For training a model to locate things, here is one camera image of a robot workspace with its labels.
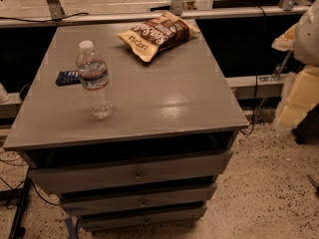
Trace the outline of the clear plastic water bottle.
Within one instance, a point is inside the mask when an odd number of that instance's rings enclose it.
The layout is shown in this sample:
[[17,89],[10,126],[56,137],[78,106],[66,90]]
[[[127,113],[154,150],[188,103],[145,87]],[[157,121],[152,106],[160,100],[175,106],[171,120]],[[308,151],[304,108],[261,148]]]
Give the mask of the clear plastic water bottle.
[[98,120],[114,113],[107,63],[90,40],[79,43],[76,67],[93,116]]

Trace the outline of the grey drawer cabinet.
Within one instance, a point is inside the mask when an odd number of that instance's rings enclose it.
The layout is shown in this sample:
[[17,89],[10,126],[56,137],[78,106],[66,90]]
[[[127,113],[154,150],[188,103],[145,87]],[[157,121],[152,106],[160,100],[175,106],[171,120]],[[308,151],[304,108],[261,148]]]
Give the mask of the grey drawer cabinet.
[[[120,24],[59,28],[4,146],[30,171],[109,161],[231,150],[247,126],[205,40],[195,37],[144,63],[118,37]],[[79,43],[94,42],[106,58],[114,114],[95,119],[81,86],[58,87],[75,65]],[[54,194],[73,198],[124,194],[190,184],[214,176]]]

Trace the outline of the tan brown snack bag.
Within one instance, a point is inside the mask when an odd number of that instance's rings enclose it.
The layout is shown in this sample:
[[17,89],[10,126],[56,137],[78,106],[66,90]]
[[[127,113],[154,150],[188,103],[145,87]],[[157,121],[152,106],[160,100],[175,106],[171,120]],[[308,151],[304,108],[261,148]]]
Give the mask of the tan brown snack bag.
[[143,62],[148,63],[158,51],[176,46],[198,33],[197,27],[165,11],[158,17],[119,33],[118,37],[129,45]]

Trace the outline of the middle grey drawer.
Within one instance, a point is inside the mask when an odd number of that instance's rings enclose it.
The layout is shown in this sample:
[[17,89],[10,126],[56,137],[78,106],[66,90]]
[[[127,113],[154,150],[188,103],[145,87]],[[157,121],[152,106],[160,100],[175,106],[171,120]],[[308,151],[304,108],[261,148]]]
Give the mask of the middle grey drawer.
[[63,201],[61,205],[70,215],[84,216],[180,203],[205,202],[211,198],[215,189],[214,183],[190,184],[144,192],[131,191],[111,196],[96,195],[88,198],[73,198]]

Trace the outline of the grey drawer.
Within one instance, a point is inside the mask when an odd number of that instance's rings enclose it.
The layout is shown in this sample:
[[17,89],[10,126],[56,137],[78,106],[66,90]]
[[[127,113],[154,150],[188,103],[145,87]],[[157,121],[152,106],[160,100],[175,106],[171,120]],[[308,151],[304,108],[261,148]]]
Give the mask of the grey drawer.
[[214,183],[190,184],[144,192],[131,191],[111,196],[96,195],[88,198],[73,198],[63,201],[61,205],[70,215],[84,216],[180,203],[205,202],[211,198],[215,189]]
[[204,151],[169,157],[109,161],[30,171],[30,178],[48,194],[163,182],[221,174],[232,151]]
[[108,213],[98,217],[82,216],[79,225],[86,231],[119,229],[166,223],[178,220],[199,219],[207,206],[201,202],[150,208],[119,213]]

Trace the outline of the dark blue small packet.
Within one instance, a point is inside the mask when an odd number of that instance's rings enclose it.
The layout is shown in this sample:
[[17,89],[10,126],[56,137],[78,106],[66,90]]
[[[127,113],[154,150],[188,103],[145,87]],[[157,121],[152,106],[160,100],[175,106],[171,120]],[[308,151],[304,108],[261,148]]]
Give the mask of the dark blue small packet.
[[76,85],[80,83],[80,77],[77,71],[64,71],[58,74],[56,85],[58,87]]

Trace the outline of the bottom grey drawer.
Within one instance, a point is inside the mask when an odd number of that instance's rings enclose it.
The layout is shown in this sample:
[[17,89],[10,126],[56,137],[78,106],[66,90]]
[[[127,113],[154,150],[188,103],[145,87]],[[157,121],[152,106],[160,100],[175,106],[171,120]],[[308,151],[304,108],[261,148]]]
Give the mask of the bottom grey drawer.
[[108,213],[98,217],[82,216],[79,225],[86,231],[119,229],[166,223],[178,220],[199,219],[207,206],[201,202],[150,208],[119,213]]

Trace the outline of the top grey drawer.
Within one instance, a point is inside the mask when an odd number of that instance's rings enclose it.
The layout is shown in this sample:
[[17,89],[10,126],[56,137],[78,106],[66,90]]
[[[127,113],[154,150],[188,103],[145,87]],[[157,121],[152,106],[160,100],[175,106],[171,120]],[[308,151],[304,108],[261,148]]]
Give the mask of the top grey drawer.
[[30,178],[48,194],[163,182],[221,174],[232,151],[204,151],[169,157],[109,161],[30,171]]

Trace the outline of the yellow foam padding block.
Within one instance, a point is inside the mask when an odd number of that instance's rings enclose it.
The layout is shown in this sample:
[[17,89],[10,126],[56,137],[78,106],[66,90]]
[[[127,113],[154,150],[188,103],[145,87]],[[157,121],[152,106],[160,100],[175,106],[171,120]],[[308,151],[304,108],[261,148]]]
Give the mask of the yellow foam padding block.
[[288,133],[318,104],[319,67],[306,65],[298,74],[288,74],[272,125],[279,132]]

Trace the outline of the black floor stand bar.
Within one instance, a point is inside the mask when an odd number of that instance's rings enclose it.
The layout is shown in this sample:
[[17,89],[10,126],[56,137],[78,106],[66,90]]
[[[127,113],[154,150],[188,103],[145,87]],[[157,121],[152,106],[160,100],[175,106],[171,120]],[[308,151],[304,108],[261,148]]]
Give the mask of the black floor stand bar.
[[29,190],[31,187],[31,179],[26,177],[22,191],[18,198],[17,209],[12,222],[11,230],[8,239],[22,239],[25,233],[25,229],[21,226],[24,211],[27,207]]

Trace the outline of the grey metal frame rail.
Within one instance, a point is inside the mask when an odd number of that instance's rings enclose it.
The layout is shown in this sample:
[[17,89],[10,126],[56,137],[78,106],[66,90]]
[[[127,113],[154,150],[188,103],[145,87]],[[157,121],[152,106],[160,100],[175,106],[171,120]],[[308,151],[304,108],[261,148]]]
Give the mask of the grey metal frame rail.
[[[309,6],[295,5],[291,10],[281,9],[279,6],[254,6],[236,8],[213,8],[211,10],[187,10],[180,15],[182,19],[222,19],[245,18],[283,15],[302,15]],[[126,22],[143,22],[160,16],[161,12],[120,13],[120,14],[88,14],[76,13],[61,18],[51,17],[1,17],[0,28],[72,26],[88,24],[109,24]]]

